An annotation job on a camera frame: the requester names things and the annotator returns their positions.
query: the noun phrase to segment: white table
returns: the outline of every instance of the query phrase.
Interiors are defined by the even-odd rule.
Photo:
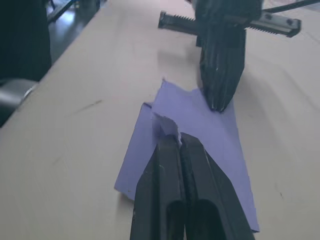
[[[129,240],[132,202],[114,190],[143,102],[166,77],[197,86],[194,36],[157,29],[182,0],[111,0],[0,131],[1,240]],[[247,33],[236,120],[260,233],[319,239],[320,14],[289,39]]]

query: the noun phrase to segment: black cable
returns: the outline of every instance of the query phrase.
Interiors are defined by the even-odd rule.
[[[316,4],[319,2],[320,0],[302,0],[302,1],[293,2],[283,6],[276,6],[272,8],[263,9],[263,11],[274,14],[274,13],[280,13],[280,12],[284,12],[292,9],[301,8],[301,7],[311,5],[311,4]]]

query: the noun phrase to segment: paper sheet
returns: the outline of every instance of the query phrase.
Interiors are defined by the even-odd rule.
[[[152,103],[141,107],[114,188],[135,198],[137,183],[157,145],[167,134],[198,138],[231,180],[253,231],[259,231],[250,179],[239,140],[233,102],[223,113],[212,112],[199,89],[182,90],[164,81]]]

